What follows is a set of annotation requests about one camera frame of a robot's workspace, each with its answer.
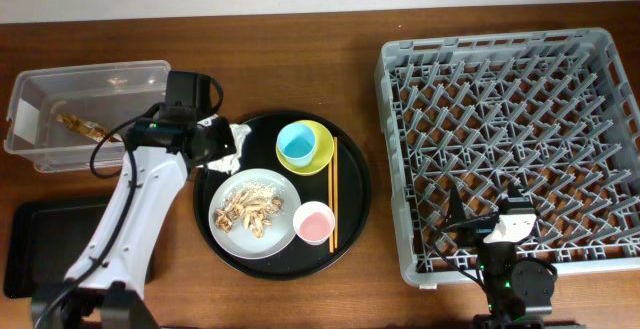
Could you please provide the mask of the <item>white napkin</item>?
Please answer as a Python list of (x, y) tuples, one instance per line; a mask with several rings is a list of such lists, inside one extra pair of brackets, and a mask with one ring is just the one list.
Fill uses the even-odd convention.
[[(198, 123), (208, 125), (208, 120), (216, 117), (220, 116), (214, 114), (211, 117), (199, 121)], [(240, 170), (240, 159), (243, 153), (243, 145), (251, 133), (251, 128), (246, 124), (230, 124), (230, 127), (235, 139), (237, 152), (222, 159), (209, 162), (207, 165), (203, 165), (203, 167), (208, 170), (222, 172), (229, 175), (233, 175)]]

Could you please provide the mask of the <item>brown snack wrapper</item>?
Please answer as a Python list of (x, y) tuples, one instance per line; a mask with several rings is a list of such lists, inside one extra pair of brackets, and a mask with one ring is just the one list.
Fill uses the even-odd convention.
[(63, 124), (70, 131), (90, 138), (95, 142), (100, 142), (108, 134), (108, 131), (101, 125), (76, 115), (61, 113), (56, 116), (56, 121)]

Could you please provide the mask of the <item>pink cup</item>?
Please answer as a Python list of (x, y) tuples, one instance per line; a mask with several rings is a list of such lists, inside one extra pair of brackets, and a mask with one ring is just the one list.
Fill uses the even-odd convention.
[(302, 204), (294, 213), (293, 228), (309, 245), (320, 245), (329, 239), (329, 207), (319, 201)]

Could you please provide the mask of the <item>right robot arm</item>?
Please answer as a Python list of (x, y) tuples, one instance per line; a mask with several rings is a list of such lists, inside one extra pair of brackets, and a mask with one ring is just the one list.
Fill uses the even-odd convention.
[(476, 251), (473, 280), (484, 292), (489, 312), (478, 314), (473, 328), (545, 328), (552, 312), (557, 269), (537, 258), (520, 258), (518, 246), (533, 232), (538, 212), (513, 184), (498, 200), (498, 210), (468, 218), (457, 190), (450, 191), (443, 231), (460, 248)]

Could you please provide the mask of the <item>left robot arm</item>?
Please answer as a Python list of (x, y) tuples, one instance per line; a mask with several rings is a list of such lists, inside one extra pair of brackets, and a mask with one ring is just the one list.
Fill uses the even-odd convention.
[(122, 123), (125, 156), (116, 189), (80, 257), (60, 285), (31, 301), (36, 328), (155, 328), (143, 302), (147, 268), (160, 229), (192, 167), (236, 151), (224, 117), (167, 121), (140, 115)]

